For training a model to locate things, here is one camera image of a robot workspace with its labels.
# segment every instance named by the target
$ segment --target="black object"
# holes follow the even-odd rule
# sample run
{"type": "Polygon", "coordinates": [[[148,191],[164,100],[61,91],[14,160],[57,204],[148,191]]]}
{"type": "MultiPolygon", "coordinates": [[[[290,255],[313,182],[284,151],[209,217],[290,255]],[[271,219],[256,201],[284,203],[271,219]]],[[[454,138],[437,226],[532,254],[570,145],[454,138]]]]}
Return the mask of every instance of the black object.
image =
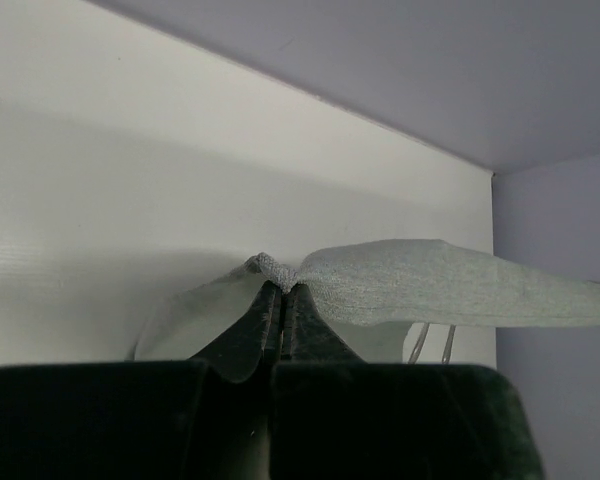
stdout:
{"type": "Polygon", "coordinates": [[[283,296],[267,282],[188,361],[0,368],[0,478],[243,479],[267,469],[272,480],[543,478],[502,376],[365,364],[306,286],[283,296]]]}

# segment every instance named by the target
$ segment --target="cloth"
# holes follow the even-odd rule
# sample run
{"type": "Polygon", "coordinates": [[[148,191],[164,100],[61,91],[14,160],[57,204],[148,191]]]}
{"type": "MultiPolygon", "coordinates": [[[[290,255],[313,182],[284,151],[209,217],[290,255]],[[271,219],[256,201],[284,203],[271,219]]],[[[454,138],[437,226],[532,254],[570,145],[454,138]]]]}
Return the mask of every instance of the cloth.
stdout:
{"type": "MultiPolygon", "coordinates": [[[[265,280],[285,293],[298,282],[308,285],[330,325],[388,323],[392,337],[396,328],[406,334],[413,322],[600,325],[600,284],[550,275],[442,240],[384,240],[319,250],[297,271],[265,253],[251,257],[213,282],[165,299],[132,357],[192,355],[247,311],[265,280]]],[[[386,342],[375,342],[377,353],[386,342]]],[[[371,351],[356,352],[367,360],[374,357],[371,351]]]]}

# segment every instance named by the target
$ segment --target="wall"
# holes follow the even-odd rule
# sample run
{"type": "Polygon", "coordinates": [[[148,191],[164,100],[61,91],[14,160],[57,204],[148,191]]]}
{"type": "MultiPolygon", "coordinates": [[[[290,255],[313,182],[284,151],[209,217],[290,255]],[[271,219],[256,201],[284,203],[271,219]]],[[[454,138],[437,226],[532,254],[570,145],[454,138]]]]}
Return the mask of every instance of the wall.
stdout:
{"type": "MultiPolygon", "coordinates": [[[[600,156],[496,177],[498,256],[600,281],[600,156]]],[[[549,478],[600,480],[600,328],[500,329],[549,478]]]]}
{"type": "Polygon", "coordinates": [[[92,4],[0,2],[0,363],[122,358],[248,255],[392,237],[490,251],[489,172],[92,4]]]}

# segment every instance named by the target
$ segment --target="purple wall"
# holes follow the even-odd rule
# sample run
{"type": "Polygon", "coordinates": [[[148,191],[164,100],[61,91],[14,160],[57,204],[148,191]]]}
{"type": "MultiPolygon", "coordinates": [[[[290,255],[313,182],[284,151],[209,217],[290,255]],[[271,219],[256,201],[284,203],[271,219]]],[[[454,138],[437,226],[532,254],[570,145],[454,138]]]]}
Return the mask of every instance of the purple wall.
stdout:
{"type": "MultiPolygon", "coordinates": [[[[600,281],[600,155],[496,176],[496,255],[600,281]]],[[[600,327],[499,329],[498,366],[518,387],[552,480],[600,480],[600,327]]]]}

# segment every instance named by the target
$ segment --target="gray cloth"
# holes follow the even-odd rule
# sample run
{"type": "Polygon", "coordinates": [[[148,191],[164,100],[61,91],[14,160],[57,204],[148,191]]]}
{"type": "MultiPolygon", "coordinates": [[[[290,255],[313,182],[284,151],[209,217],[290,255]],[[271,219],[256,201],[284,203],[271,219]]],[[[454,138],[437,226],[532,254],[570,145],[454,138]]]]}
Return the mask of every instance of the gray cloth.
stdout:
{"type": "MultiPolygon", "coordinates": [[[[222,333],[271,280],[288,293],[309,286],[327,323],[388,322],[392,338],[370,340],[363,358],[406,334],[412,322],[493,327],[600,325],[600,284],[517,265],[441,240],[386,240],[328,248],[298,271],[261,253],[227,275],[166,299],[136,345],[136,358],[185,358],[222,333]]],[[[343,328],[343,338],[351,329],[343,328]]]]}

